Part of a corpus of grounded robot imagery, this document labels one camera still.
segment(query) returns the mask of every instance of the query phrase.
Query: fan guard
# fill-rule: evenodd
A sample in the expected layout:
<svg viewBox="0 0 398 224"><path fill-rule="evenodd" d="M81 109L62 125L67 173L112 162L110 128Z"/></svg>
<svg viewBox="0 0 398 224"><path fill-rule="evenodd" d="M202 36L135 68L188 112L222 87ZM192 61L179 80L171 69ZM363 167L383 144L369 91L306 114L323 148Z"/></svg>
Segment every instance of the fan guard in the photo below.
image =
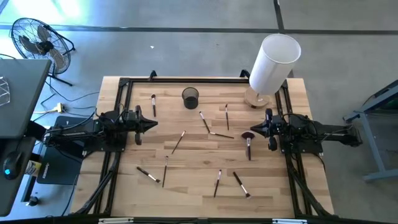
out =
<svg viewBox="0 0 398 224"><path fill-rule="evenodd" d="M31 18L16 20L11 27L11 39L24 58L51 60L50 71L55 74L65 72L70 65L71 50L65 38L42 21Z"/></svg>

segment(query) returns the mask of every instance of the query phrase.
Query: wooden tabletop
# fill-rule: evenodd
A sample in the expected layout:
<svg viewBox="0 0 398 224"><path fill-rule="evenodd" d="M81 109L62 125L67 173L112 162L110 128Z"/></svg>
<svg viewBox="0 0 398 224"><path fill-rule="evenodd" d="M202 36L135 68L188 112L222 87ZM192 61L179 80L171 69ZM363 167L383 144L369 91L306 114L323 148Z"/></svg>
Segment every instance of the wooden tabletop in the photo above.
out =
<svg viewBox="0 0 398 224"><path fill-rule="evenodd" d="M119 78L104 77L98 112L113 110ZM311 117L303 80L291 78L287 81L293 112ZM181 94L188 86L195 87L200 93L199 106L194 110L188 110L183 105ZM241 133L265 118L265 108L252 109L244 103L243 96L248 86L135 83L130 108L140 105L142 114L159 124L141 135L141 146L135 145L134 133L129 134L119 166L112 216L293 217L284 156L280 151L268 150L267 140L256 134L252 140L252 161L246 158L246 140ZM156 118L152 112L152 94L156 94ZM229 131L225 104L228 104ZM266 107L277 114L275 97ZM212 132L234 136L234 139L209 135L199 111L202 111ZM184 130L186 134L171 155ZM95 152L83 161L71 212L81 208L97 187L103 156L103 152ZM140 166L162 180L165 156L169 156L169 165L165 187L162 188L162 183L155 183L136 167ZM322 163L310 154L303 154L303 163L308 187L324 208L333 213ZM219 169L222 170L220 186L217 197L213 198ZM251 199L245 199L233 176L234 171L252 195ZM102 209L106 196L107 193L104 194Z"/></svg>

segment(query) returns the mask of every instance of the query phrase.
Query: fan blade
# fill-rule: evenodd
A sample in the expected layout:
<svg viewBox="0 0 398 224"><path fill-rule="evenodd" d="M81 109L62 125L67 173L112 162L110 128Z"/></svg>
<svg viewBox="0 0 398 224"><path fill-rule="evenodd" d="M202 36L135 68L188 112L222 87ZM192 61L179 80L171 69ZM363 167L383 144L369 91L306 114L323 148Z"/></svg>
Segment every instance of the fan blade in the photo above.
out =
<svg viewBox="0 0 398 224"><path fill-rule="evenodd" d="M51 49L49 51L52 58L54 58L55 65L57 69L61 69L65 66L65 59L63 55L57 49Z"/></svg>
<svg viewBox="0 0 398 224"><path fill-rule="evenodd" d="M36 45L29 41L25 36L19 36L19 42L24 46L24 48L32 54L39 54L40 51L37 49Z"/></svg>
<svg viewBox="0 0 398 224"><path fill-rule="evenodd" d="M42 26L37 26L37 35L39 36L40 40L42 40L42 42L46 42L47 39L51 37L51 34Z"/></svg>

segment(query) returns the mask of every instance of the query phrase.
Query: concrete floor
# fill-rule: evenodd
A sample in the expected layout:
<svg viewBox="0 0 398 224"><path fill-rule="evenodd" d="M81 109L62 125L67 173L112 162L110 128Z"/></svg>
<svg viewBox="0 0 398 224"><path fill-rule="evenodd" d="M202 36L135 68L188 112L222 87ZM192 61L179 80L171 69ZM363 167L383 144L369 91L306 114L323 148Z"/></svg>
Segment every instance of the concrete floor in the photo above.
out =
<svg viewBox="0 0 398 224"><path fill-rule="evenodd" d="M87 0L51 1L37 7L30 1L10 0L0 24L19 17L34 17L49 24L115 27L277 27L272 0ZM280 0L288 29L398 29L395 0ZM21 57L8 30L0 30L0 52ZM70 88L54 83L69 99L98 91L105 75L236 77L249 71L258 48L268 34L170 32L61 32L74 41L70 68L60 75ZM369 96L397 79L396 35L291 35L302 46L295 77L305 80L313 118L343 124L342 117L359 108ZM45 86L40 100L51 95ZM59 96L46 102L93 106L96 96L68 103ZM91 114L92 110L73 110ZM38 120L52 125L56 114ZM398 222L398 179L365 183L362 176L377 170L365 141L357 148L324 143L326 175L335 213L341 217ZM25 207L18 196L12 213L0 220L60 215L72 188L36 184L43 204Z"/></svg>

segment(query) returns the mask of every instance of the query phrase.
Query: lamp base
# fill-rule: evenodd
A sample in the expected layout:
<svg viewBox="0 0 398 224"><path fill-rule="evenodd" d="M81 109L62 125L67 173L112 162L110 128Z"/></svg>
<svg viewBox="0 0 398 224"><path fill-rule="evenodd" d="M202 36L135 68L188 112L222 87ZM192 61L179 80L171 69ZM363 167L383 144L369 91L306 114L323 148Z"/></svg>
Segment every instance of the lamp base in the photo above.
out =
<svg viewBox="0 0 398 224"><path fill-rule="evenodd" d="M267 95L259 95L251 87L244 93L244 102L251 108L262 108L270 102L270 97Z"/></svg>

